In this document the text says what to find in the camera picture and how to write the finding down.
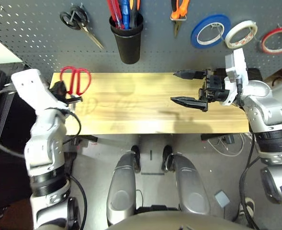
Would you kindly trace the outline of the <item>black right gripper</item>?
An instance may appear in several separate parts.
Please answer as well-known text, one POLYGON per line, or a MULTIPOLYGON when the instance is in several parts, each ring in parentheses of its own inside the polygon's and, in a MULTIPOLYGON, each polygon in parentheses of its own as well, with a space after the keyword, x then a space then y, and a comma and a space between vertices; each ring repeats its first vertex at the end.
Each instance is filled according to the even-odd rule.
POLYGON ((199 89, 199 99, 193 97, 171 97, 170 99, 187 108, 199 109, 203 112, 208 111, 208 103, 224 102, 227 99, 227 89, 223 76, 214 75, 209 69, 195 71, 192 69, 178 70, 173 73, 174 76, 181 79, 193 80, 198 79, 203 81, 202 88, 199 89))

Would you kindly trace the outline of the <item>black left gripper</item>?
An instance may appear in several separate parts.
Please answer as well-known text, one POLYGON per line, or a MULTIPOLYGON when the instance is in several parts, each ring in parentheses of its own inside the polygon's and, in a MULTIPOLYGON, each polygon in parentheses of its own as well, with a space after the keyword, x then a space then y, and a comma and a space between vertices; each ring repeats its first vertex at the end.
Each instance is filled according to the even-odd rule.
MULTIPOLYGON (((63 81, 57 81, 51 88, 51 93, 54 96, 66 96, 67 90, 66 90, 65 83, 63 81)), ((82 101, 83 99, 81 96, 71 94, 70 98, 66 99, 66 104, 70 105, 70 104, 75 104, 75 103, 79 103, 82 101)))

